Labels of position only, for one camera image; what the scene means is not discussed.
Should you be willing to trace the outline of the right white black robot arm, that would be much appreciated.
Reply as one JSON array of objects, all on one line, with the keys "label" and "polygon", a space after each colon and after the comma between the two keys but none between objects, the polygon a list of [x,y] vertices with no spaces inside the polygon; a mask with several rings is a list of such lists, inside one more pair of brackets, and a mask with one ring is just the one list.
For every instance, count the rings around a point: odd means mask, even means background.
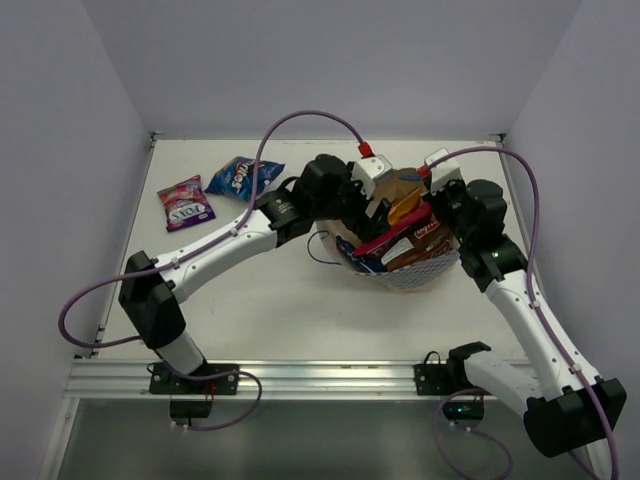
[{"label": "right white black robot arm", "polygon": [[479,387],[497,397],[522,418],[533,445],[549,458],[605,438],[627,392],[578,352],[528,276],[525,255],[504,232],[502,188],[488,180],[450,180],[424,198],[451,229],[463,270],[507,321],[534,371],[528,376],[473,342],[450,351],[449,387],[461,393]]}]

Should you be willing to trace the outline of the blue Doritos chip bag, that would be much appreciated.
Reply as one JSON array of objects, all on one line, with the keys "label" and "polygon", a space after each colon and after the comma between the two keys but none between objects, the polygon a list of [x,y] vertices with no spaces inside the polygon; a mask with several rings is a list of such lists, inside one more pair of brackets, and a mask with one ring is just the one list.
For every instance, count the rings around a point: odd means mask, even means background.
[{"label": "blue Doritos chip bag", "polygon": [[[248,202],[253,195],[254,163],[253,158],[243,156],[233,158],[213,175],[204,192]],[[256,195],[261,195],[284,169],[283,163],[260,161]]]}]

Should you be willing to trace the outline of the purple Fox's candy bag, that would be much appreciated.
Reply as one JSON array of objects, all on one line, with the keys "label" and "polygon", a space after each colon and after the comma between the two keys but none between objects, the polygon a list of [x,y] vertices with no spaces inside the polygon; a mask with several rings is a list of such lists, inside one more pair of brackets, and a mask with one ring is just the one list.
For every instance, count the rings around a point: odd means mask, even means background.
[{"label": "purple Fox's candy bag", "polygon": [[176,232],[214,220],[215,212],[204,195],[201,176],[195,175],[157,192],[166,216],[166,231]]}]

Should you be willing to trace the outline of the blue checkered paper bag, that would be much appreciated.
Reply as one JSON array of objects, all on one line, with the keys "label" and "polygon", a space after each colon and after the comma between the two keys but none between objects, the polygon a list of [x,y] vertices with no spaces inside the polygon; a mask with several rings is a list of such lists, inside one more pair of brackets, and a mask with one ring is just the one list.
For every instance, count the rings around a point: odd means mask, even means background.
[{"label": "blue checkered paper bag", "polygon": [[[401,168],[385,183],[376,188],[375,199],[388,199],[391,204],[394,199],[403,196],[414,188],[419,187],[425,192],[422,178],[415,168]],[[430,222],[438,221],[432,213]],[[415,262],[404,268],[383,274],[364,274],[351,267],[339,254],[335,245],[335,238],[341,236],[348,240],[355,248],[366,244],[359,240],[340,221],[322,221],[316,224],[306,243],[308,256],[315,262],[328,265],[334,270],[344,270],[359,278],[367,278],[383,286],[398,291],[416,290],[426,286],[453,267],[459,259],[453,248],[453,235],[449,241],[449,249],[439,256]]]}]

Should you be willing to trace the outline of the pink snack packet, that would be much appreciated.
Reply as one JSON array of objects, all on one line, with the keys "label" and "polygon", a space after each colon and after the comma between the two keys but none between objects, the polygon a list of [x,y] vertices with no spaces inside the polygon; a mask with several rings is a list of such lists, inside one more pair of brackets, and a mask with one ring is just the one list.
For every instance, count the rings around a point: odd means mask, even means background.
[{"label": "pink snack packet", "polygon": [[428,224],[431,216],[431,206],[428,203],[424,203],[414,212],[394,225],[389,232],[369,243],[357,247],[353,254],[356,257],[380,259],[403,235]]}]

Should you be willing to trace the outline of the orange snack packet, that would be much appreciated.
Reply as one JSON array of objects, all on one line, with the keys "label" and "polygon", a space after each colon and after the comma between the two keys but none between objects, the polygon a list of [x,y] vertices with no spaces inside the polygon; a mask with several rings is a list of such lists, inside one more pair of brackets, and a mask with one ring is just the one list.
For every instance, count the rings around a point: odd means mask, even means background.
[{"label": "orange snack packet", "polygon": [[417,210],[422,203],[419,187],[393,200],[387,217],[390,226],[395,226]]}]

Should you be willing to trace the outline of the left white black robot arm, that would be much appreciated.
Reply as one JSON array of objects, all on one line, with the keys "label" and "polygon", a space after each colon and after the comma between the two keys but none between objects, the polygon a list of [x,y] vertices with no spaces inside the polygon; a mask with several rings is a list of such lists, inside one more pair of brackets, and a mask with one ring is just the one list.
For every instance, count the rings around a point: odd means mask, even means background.
[{"label": "left white black robot arm", "polygon": [[187,332],[181,304],[241,262],[307,234],[317,221],[339,220],[364,242],[388,232],[390,202],[380,200],[372,214],[367,209],[392,174],[383,156],[344,162],[319,155],[225,227],[156,259],[143,251],[133,254],[119,304],[144,345],[173,371],[175,384],[197,392],[207,383],[208,369]]}]

